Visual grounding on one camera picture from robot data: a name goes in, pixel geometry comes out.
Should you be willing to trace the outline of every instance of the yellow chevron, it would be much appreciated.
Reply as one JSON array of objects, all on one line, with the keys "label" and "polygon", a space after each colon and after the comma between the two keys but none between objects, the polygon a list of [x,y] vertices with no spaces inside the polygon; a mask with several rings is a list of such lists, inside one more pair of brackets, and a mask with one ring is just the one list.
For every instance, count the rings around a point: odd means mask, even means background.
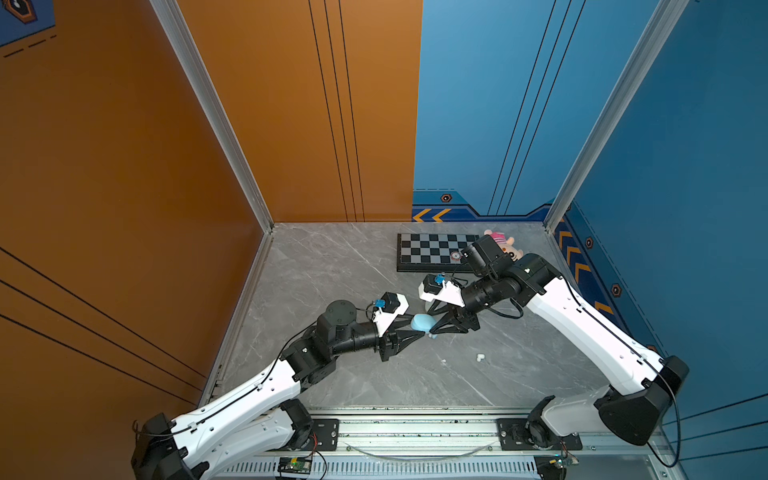
[{"label": "yellow chevron", "polygon": [[422,223],[423,223],[423,222],[424,222],[424,220],[422,220],[422,215],[423,215],[423,214],[426,214],[426,213],[427,213],[427,212],[429,212],[430,210],[431,210],[431,208],[425,208],[424,210],[420,211],[418,215],[416,215],[415,217],[413,217],[413,220],[416,220],[417,222],[422,222]]},{"label": "yellow chevron", "polygon": [[578,283],[578,273],[580,270],[586,270],[588,272],[592,271],[589,268],[589,265],[584,265],[583,263],[576,262],[576,271],[574,272],[574,278],[576,279],[576,283]]},{"label": "yellow chevron", "polygon": [[571,253],[581,253],[581,250],[576,247],[568,247],[566,250],[568,251],[568,255],[565,256],[565,262],[568,266],[571,266]]},{"label": "yellow chevron", "polygon": [[560,232],[560,250],[563,250],[563,237],[573,237],[573,234],[565,230]]},{"label": "yellow chevron", "polygon": [[437,215],[435,215],[434,217],[432,217],[432,219],[433,219],[435,222],[438,222],[438,223],[442,223],[442,219],[441,219],[440,217],[442,217],[443,215],[445,215],[445,214],[446,214],[446,213],[448,213],[449,211],[451,211],[451,209],[450,209],[450,208],[446,208],[445,210],[443,210],[443,211],[442,211],[442,212],[440,212],[439,214],[437,214]]},{"label": "yellow chevron", "polygon": [[597,310],[603,310],[604,312],[608,312],[611,315],[614,315],[614,311],[612,310],[612,308],[610,308],[608,305],[604,305],[603,303],[595,302],[594,308],[596,308]]}]

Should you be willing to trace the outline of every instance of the gray marble surface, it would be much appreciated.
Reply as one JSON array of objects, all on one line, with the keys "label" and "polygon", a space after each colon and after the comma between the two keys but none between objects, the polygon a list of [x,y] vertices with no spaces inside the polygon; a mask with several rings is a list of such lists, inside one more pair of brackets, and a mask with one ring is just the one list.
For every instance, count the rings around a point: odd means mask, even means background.
[{"label": "gray marble surface", "polygon": [[[515,247],[526,253],[562,265],[537,223],[277,224],[224,372],[223,391],[268,365],[286,339],[334,300],[350,300],[362,308],[390,291],[406,296],[409,313],[424,312],[417,293],[424,273],[396,271],[397,233],[482,234],[486,228],[514,237]],[[425,337],[388,362],[381,362],[373,351],[341,356],[336,371],[300,398],[309,407],[529,408],[547,395],[569,396],[607,383],[583,353],[529,310],[517,320],[490,312],[479,318],[477,332]],[[362,313],[360,320],[365,321]],[[478,353],[485,354],[485,360],[477,362]]]}]

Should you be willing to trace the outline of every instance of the black and white checkered board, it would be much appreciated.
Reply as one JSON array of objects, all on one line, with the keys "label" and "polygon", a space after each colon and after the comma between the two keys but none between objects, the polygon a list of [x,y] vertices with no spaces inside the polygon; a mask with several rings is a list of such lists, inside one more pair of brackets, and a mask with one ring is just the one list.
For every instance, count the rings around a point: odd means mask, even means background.
[{"label": "black and white checkered board", "polygon": [[451,273],[472,272],[461,265],[461,255],[480,235],[457,233],[398,233],[397,271]]}]

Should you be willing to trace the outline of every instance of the orange wall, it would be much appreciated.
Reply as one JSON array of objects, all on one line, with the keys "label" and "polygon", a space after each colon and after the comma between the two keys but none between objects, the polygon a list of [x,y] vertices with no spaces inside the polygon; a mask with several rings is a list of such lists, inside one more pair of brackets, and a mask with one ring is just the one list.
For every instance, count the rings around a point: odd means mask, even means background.
[{"label": "orange wall", "polygon": [[128,479],[131,422],[200,398],[261,231],[149,2],[55,15],[0,48],[3,477]]},{"label": "orange wall", "polygon": [[179,3],[275,221],[410,219],[420,0]]}]

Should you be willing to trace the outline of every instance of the plush toy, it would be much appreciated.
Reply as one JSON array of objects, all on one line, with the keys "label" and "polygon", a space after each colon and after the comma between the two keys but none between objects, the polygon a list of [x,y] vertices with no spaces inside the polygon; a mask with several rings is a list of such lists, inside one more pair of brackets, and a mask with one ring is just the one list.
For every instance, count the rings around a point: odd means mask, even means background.
[{"label": "plush toy", "polygon": [[493,240],[496,240],[496,243],[501,247],[502,250],[504,250],[505,253],[509,253],[512,255],[512,259],[514,261],[518,261],[523,256],[523,251],[518,250],[512,246],[512,244],[515,242],[515,239],[512,237],[507,238],[506,235],[504,235],[501,232],[492,232],[490,230],[486,230],[483,232],[485,235],[490,235]]}]

